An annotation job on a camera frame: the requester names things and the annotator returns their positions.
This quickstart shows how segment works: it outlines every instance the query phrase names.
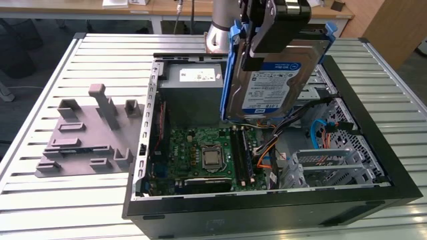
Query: metal table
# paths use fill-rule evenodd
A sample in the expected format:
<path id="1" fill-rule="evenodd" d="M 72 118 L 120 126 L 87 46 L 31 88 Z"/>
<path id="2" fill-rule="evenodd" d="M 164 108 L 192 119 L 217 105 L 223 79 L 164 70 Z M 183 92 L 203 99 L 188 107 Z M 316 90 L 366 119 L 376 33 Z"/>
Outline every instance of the metal table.
<path id="1" fill-rule="evenodd" d="M 147 239 L 121 219 L 127 173 L 36 178 L 61 99 L 95 105 L 104 83 L 116 104 L 144 103 L 152 53 L 203 53 L 201 35 L 87 34 L 75 38 L 0 164 L 1 239 Z M 427 196 L 427 108 L 368 43 L 339 39 L 328 52 Z M 426 239 L 427 197 L 348 226 L 211 236 L 203 239 Z"/>

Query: sticker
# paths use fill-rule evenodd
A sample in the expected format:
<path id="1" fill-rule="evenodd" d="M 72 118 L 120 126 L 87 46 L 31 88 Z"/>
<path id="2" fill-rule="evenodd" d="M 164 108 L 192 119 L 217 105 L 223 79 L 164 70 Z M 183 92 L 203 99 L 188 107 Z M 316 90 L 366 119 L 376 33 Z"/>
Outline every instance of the sticker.
<path id="1" fill-rule="evenodd" d="M 336 15 L 336 18 L 338 18 L 338 19 L 351 19 L 352 16 L 348 16 L 348 15 Z"/>
<path id="2" fill-rule="evenodd" d="M 273 181 L 273 183 L 277 183 L 277 176 L 273 174 L 273 172 L 269 173 L 269 179 Z"/>
<path id="3" fill-rule="evenodd" d="M 299 62 L 265 62 L 260 71 L 251 74 L 241 109 L 248 114 L 276 111 L 285 100 L 288 80 L 301 69 Z"/>
<path id="4" fill-rule="evenodd" d="M 131 14 L 148 14 L 148 11 L 131 11 Z"/>
<path id="5" fill-rule="evenodd" d="M 183 68 L 179 70 L 180 82 L 215 82 L 213 68 Z"/>

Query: wooden desk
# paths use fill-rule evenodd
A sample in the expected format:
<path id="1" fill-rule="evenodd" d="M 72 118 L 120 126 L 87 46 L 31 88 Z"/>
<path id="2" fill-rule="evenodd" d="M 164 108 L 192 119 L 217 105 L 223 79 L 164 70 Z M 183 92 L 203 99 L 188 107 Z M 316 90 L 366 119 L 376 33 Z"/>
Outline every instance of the wooden desk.
<path id="1" fill-rule="evenodd" d="M 212 1 L 215 0 L 196 0 L 193 8 L 197 16 L 212 15 Z M 352 19 L 354 13 L 344 6 L 342 12 L 331 9 L 334 0 L 326 0 L 326 6 L 315 6 L 312 8 L 311 17 L 314 19 Z M 172 0 L 153 0 L 152 14 L 155 15 L 176 15 L 176 1 Z M 181 16 L 191 16 L 192 14 L 192 1 L 184 0 Z"/>
<path id="2" fill-rule="evenodd" d="M 347 7 L 342 12 L 331 9 L 334 0 L 326 0 L 326 7 L 314 7 L 311 22 L 324 24 L 335 22 L 336 36 L 342 34 L 347 21 L 354 18 Z M 191 18 L 191 0 L 184 0 L 179 19 Z M 0 0 L 1 18 L 31 19 L 84 19 L 84 20 L 149 20 L 155 34 L 161 34 L 161 21 L 176 20 L 177 2 L 151 0 L 148 5 L 129 4 L 128 8 L 103 9 L 103 0 Z M 195 21 L 211 21 L 212 0 L 195 1 Z"/>

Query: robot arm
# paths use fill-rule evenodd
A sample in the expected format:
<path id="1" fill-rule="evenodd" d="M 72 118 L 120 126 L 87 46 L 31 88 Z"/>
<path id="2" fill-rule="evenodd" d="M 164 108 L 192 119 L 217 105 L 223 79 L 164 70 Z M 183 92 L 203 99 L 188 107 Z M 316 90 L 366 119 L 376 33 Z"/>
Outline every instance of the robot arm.
<path id="1" fill-rule="evenodd" d="M 211 30 L 223 32 L 212 38 L 209 31 L 207 38 L 208 48 L 211 44 L 216 52 L 228 53 L 220 117 L 236 122 L 284 117 L 335 40 L 336 27 L 308 26 L 307 0 L 240 0 L 227 41 L 220 39 L 227 28 L 219 29 L 217 21 L 228 27 L 231 18 L 215 11 L 228 13 L 224 6 L 232 14 L 236 10 L 229 1 L 220 8 L 220 2 L 215 1 Z"/>

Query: blue drive bracket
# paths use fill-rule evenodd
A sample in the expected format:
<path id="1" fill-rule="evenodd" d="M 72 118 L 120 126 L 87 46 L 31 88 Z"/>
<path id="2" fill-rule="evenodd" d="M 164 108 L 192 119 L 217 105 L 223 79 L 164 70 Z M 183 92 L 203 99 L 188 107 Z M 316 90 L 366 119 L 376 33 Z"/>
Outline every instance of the blue drive bracket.
<path id="1" fill-rule="evenodd" d="M 231 27 L 229 33 L 228 33 L 229 50 L 228 50 L 228 57 L 227 57 L 224 87 L 223 87 L 223 91 L 221 91 L 221 99 L 220 99 L 220 107 L 219 107 L 220 119 L 223 121 L 229 120 L 229 119 L 227 119 L 227 104 L 228 104 L 228 95 L 229 95 L 229 91 L 231 91 L 233 71 L 235 71 L 235 65 L 236 65 L 236 54 L 237 54 L 237 47 L 239 47 L 239 43 L 235 40 L 236 40 L 236 37 L 239 36 L 239 34 L 245 30 L 244 27 L 245 27 L 245 25 L 241 25 L 241 23 L 239 21 L 235 21 L 233 26 Z M 326 27 L 326 31 L 327 31 L 324 33 L 324 35 L 328 38 L 328 45 L 326 47 L 324 54 L 323 54 L 322 58 L 319 59 L 318 64 L 322 64 L 324 57 L 326 57 L 326 53 L 336 40 L 336 37 L 334 36 L 334 33 L 338 31 L 336 25 L 331 21 L 328 21 L 326 23 L 324 27 Z M 273 62 L 271 64 L 273 64 L 273 67 L 281 66 L 281 65 L 289 65 L 289 66 L 299 65 L 297 69 L 300 68 L 300 65 L 301 65 L 297 62 L 281 62 L 281 63 Z M 276 109 L 277 109 L 276 107 L 271 107 L 271 108 L 265 109 L 263 112 L 256 112 L 255 111 L 256 109 L 245 109 L 244 111 L 248 114 L 257 114 L 257 113 L 265 114 L 265 113 L 273 112 Z"/>
<path id="2" fill-rule="evenodd" d="M 332 44 L 335 42 L 335 39 L 336 39 L 336 37 L 334 36 L 334 33 L 339 30 L 339 28 L 336 27 L 335 23 L 331 22 L 331 21 L 326 22 L 324 27 L 326 27 L 326 31 L 327 31 L 326 36 L 328 38 L 328 45 L 326 47 L 323 56 L 322 56 L 318 64 L 322 64 L 323 60 L 326 59 L 327 52 L 328 52 L 328 50 L 330 50 L 330 48 L 331 48 L 331 46 L 332 46 Z"/>
<path id="3" fill-rule="evenodd" d="M 239 21 L 233 22 L 233 26 L 229 28 L 228 39 L 229 39 L 229 50 L 228 50 L 228 58 L 227 58 L 227 68 L 225 68 L 225 77 L 224 77 L 224 87 L 221 90 L 221 97 L 220 97 L 220 106 L 219 106 L 219 113 L 220 119 L 225 120 L 225 113 L 227 113 L 227 104 L 228 104 L 228 94 L 229 88 L 232 85 L 232 78 L 233 78 L 233 71 L 236 65 L 236 54 L 237 54 L 237 47 L 239 43 L 235 42 L 237 35 L 241 32 L 243 25 Z"/>

